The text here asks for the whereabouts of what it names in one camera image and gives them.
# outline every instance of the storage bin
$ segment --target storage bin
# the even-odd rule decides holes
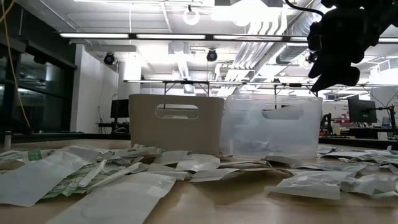
[[[225,102],[220,151],[237,157],[317,155],[322,98],[231,95]]]
[[[217,97],[130,95],[131,145],[217,155],[223,107]]]

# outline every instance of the red object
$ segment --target red object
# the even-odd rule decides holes
[[[348,119],[335,119],[334,122],[336,124],[351,124],[351,122]]]

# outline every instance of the yellow cable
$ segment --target yellow cable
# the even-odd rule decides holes
[[[18,94],[18,82],[17,82],[17,77],[15,75],[14,64],[12,62],[10,40],[9,40],[9,37],[8,37],[7,19],[6,19],[6,15],[7,14],[6,13],[9,12],[9,10],[12,7],[13,4],[14,4],[14,1],[12,1],[10,7],[8,8],[8,10],[6,12],[6,9],[4,8],[4,0],[2,0],[1,6],[2,6],[3,16],[2,16],[2,18],[0,18],[0,23],[4,19],[4,27],[5,27],[5,30],[6,30],[6,40],[7,40],[7,46],[8,46],[8,56],[9,56],[9,60],[11,61],[10,64],[11,64],[12,76],[14,77],[14,85],[15,85],[15,88],[17,89],[17,96],[18,96],[18,99],[19,99],[19,104],[21,105],[21,108],[22,108],[22,114],[25,117],[26,124],[30,128],[30,123],[29,123],[29,120],[27,119],[27,116],[25,114],[25,109],[24,109],[24,105],[22,104],[21,96]]]
[[[8,12],[11,10],[11,7],[14,5],[15,0],[12,0],[10,6],[8,7],[8,9],[6,10],[6,12],[4,12],[4,10],[2,11],[2,16],[0,17],[0,24],[2,22],[2,20],[6,17],[6,15],[8,14]]]

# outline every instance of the desk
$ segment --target desk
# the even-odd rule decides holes
[[[71,144],[129,147],[129,141],[58,141],[16,144],[13,147],[55,148]],[[311,159],[304,163],[320,162]],[[361,174],[392,175],[389,170],[368,168]],[[323,200],[271,193],[264,187],[277,185],[282,176],[272,173],[244,175],[235,179],[190,184],[177,182],[160,200],[145,223],[265,223],[265,224],[393,224],[398,220],[398,197],[373,199],[341,193],[341,200]],[[43,224],[73,205],[82,195],[40,201],[30,208],[0,205],[1,223]]]
[[[392,133],[393,131],[389,128],[350,128],[349,135],[355,138],[379,139],[378,133]]]
[[[103,131],[103,128],[104,128],[104,130],[106,130],[106,128],[112,128],[112,131],[114,131],[115,123],[97,123],[97,125],[99,128],[99,130],[98,130],[99,134],[107,134],[106,131]],[[126,128],[127,132],[130,132],[130,124],[118,123],[116,126],[118,128]]]

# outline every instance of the translucent plastic bin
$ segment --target translucent plastic bin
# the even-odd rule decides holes
[[[318,151],[322,98],[231,95],[225,102],[221,152],[313,158]]]

